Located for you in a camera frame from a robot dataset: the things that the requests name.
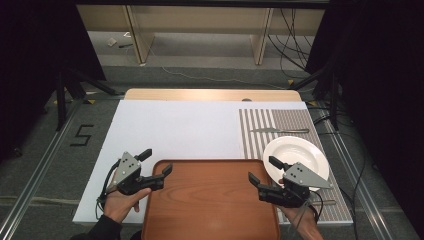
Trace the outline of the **white round plate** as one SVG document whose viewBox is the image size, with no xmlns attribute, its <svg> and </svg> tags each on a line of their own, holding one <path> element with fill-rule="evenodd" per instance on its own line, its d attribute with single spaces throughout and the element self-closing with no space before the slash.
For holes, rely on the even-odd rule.
<svg viewBox="0 0 424 240">
<path fill-rule="evenodd" d="M 263 164 L 274 182 L 281 179 L 283 170 L 279 170 L 268 161 L 275 156 L 281 162 L 293 165 L 302 163 L 319 176 L 329 181 L 329 163 L 324 153 L 313 143 L 295 136 L 283 136 L 272 140 L 263 153 Z"/>
</svg>

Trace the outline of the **white board sheet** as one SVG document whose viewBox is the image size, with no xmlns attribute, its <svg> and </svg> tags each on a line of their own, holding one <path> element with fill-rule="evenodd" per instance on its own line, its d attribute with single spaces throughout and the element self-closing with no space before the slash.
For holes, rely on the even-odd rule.
<svg viewBox="0 0 424 240">
<path fill-rule="evenodd" d="M 153 155 L 141 163 L 142 174 L 152 174 L 162 159 L 249 159 L 262 154 L 244 144 L 249 127 L 242 111 L 304 110 L 298 102 L 159 101 L 119 102 L 96 164 L 88 180 L 73 221 L 91 224 L 98 212 L 100 195 L 111 166 L 125 152 L 138 155 L 151 149 Z"/>
</svg>

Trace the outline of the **person's right hand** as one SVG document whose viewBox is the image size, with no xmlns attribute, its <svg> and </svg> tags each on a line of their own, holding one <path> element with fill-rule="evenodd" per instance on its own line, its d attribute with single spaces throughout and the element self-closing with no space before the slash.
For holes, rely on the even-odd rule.
<svg viewBox="0 0 424 240">
<path fill-rule="evenodd" d="M 317 226 L 315 211 L 310 207 L 287 208 L 279 206 L 279 209 L 297 230 L 309 230 Z"/>
</svg>

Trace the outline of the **person's left hand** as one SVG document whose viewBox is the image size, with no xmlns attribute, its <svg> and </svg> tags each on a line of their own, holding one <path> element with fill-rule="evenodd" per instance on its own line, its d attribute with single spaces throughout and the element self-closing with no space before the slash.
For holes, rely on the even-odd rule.
<svg viewBox="0 0 424 240">
<path fill-rule="evenodd" d="M 107 195 L 103 214 L 117 223 L 122 223 L 131 210 L 140 211 L 139 201 L 151 192 L 150 188 L 141 189 L 133 195 L 124 195 L 119 191 L 114 191 Z"/>
</svg>

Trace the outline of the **brown wooden tray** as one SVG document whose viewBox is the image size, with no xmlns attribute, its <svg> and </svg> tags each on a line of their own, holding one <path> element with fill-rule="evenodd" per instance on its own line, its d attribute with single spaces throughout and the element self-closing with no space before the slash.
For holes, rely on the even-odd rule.
<svg viewBox="0 0 424 240">
<path fill-rule="evenodd" d="M 260 160 L 173 160 L 164 188 L 150 194 L 142 240 L 280 240 L 273 205 L 258 198 Z"/>
</svg>

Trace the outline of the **light wooden bench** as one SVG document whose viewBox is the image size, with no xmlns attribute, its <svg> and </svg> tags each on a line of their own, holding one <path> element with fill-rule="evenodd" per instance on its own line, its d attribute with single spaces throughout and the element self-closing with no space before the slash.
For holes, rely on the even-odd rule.
<svg viewBox="0 0 424 240">
<path fill-rule="evenodd" d="M 269 34 L 314 36 L 324 14 L 313 9 L 135 5 L 79 5 L 77 10 L 88 31 L 130 33 L 140 64 L 147 61 L 157 33 L 206 33 L 248 35 L 254 62 L 260 65 Z"/>
</svg>

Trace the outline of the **grey striped placemat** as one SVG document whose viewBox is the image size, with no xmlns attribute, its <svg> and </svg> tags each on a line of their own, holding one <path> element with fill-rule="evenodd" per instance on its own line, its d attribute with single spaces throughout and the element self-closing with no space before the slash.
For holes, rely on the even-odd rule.
<svg viewBox="0 0 424 240">
<path fill-rule="evenodd" d="M 265 147 L 274 139 L 283 136 L 295 136 L 313 143 L 323 153 L 323 147 L 319 140 L 316 129 L 307 109 L 239 109 L 239 122 L 241 128 L 241 142 L 243 156 L 246 159 L 262 160 Z M 257 128 L 278 128 L 278 129 L 304 129 L 308 128 L 309 133 L 259 133 L 249 132 Z M 323 210 L 319 218 L 319 224 L 324 226 L 351 225 L 353 223 L 349 209 L 345 203 L 339 186 L 335 180 L 329 165 L 329 182 L 332 189 L 319 189 L 312 191 L 313 201 L 335 200 L 335 205 L 323 205 Z"/>
</svg>

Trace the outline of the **light wooden table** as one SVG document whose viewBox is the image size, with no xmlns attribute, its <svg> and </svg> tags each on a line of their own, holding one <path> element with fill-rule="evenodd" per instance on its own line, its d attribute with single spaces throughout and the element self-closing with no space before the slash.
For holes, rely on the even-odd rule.
<svg viewBox="0 0 424 240">
<path fill-rule="evenodd" d="M 301 102 L 294 90 L 242 89 L 129 89 L 125 100 Z"/>
</svg>

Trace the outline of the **aluminium floor rail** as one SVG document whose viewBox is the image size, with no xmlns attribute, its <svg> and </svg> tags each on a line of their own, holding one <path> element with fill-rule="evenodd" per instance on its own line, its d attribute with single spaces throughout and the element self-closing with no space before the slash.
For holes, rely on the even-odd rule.
<svg viewBox="0 0 424 240">
<path fill-rule="evenodd" d="M 57 129 L 57 108 L 48 104 L 18 148 L 22 155 L 0 165 L 0 240 L 12 239 L 81 106 L 81 100 L 66 104 Z"/>
<path fill-rule="evenodd" d="M 329 120 L 329 111 L 326 108 L 321 107 L 319 109 L 319 114 L 319 120 L 315 120 L 314 124 L 318 125 L 322 123 L 325 127 L 326 132 L 323 133 L 323 136 L 329 136 L 331 138 L 331 142 L 337 151 L 339 160 L 346 171 L 346 176 L 353 186 L 353 193 L 351 196 L 352 208 L 356 209 L 355 201 L 360 203 L 378 240 L 393 240 L 393 234 L 387 225 L 387 221 L 382 212 L 378 209 L 377 202 L 372 197 L 371 191 L 362 178 L 367 163 L 365 150 L 362 149 L 362 163 L 357 166 L 343 137 L 347 136 L 356 143 L 358 143 L 358 141 L 353 136 L 340 132 L 339 130 L 336 131 L 333 128 Z"/>
</svg>

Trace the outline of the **dark curtain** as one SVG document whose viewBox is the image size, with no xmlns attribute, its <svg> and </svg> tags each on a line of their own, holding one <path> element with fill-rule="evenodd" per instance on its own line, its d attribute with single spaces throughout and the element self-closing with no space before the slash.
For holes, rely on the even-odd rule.
<svg viewBox="0 0 424 240">
<path fill-rule="evenodd" d="M 76 4 L 0 0 L 0 162 L 21 145 L 68 69 L 105 78 Z"/>
<path fill-rule="evenodd" d="M 392 194 L 424 238 L 424 0 L 329 0 L 307 71 L 357 23 L 337 62 L 342 98 Z"/>
</svg>

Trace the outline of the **silver table knife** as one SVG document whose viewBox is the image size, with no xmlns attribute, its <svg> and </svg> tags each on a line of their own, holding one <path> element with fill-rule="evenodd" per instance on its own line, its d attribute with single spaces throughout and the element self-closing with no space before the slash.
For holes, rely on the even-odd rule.
<svg viewBox="0 0 424 240">
<path fill-rule="evenodd" d="M 249 132 L 303 134 L 303 133 L 309 133 L 310 130 L 308 128 L 304 128 L 304 129 L 257 128 L 257 129 L 249 130 Z"/>
</svg>

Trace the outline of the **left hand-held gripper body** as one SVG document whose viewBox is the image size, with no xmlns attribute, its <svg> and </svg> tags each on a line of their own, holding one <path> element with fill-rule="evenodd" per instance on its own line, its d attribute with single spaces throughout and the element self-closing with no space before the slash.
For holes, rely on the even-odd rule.
<svg viewBox="0 0 424 240">
<path fill-rule="evenodd" d="M 112 186 L 124 195 L 133 195 L 141 189 L 152 191 L 164 188 L 165 176 L 161 173 L 144 177 L 141 175 L 141 162 L 128 152 L 124 152 L 112 181 Z"/>
</svg>

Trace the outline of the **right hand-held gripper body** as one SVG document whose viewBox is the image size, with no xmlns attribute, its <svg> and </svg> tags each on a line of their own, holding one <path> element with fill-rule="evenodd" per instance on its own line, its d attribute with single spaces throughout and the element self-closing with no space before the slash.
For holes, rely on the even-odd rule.
<svg viewBox="0 0 424 240">
<path fill-rule="evenodd" d="M 278 163 L 276 167 L 283 170 L 283 186 L 258 184 L 260 201 L 265 201 L 286 208 L 300 208 L 310 197 L 310 188 L 331 189 L 333 185 L 300 162 L 293 165 Z"/>
</svg>

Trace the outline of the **black metal stand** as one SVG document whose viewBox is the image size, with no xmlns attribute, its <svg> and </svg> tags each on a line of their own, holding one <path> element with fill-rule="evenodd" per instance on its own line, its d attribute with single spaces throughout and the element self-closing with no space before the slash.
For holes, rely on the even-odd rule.
<svg viewBox="0 0 424 240">
<path fill-rule="evenodd" d="M 333 128 L 338 131 L 337 100 L 339 85 L 335 64 L 331 61 L 327 62 L 321 69 L 301 80 L 299 83 L 290 86 L 289 89 L 300 90 L 314 81 L 316 81 L 316 85 L 313 89 L 312 95 L 316 100 L 322 100 L 325 96 L 330 97 L 329 120 Z"/>
<path fill-rule="evenodd" d="M 62 67 L 56 75 L 56 100 L 58 113 L 57 131 L 60 131 L 67 121 L 65 92 L 69 92 L 71 97 L 76 100 L 84 100 L 87 96 L 87 93 L 82 86 L 82 82 L 88 83 L 89 85 L 112 96 L 124 95 L 124 92 L 114 90 L 81 71 L 73 68 Z"/>
</svg>

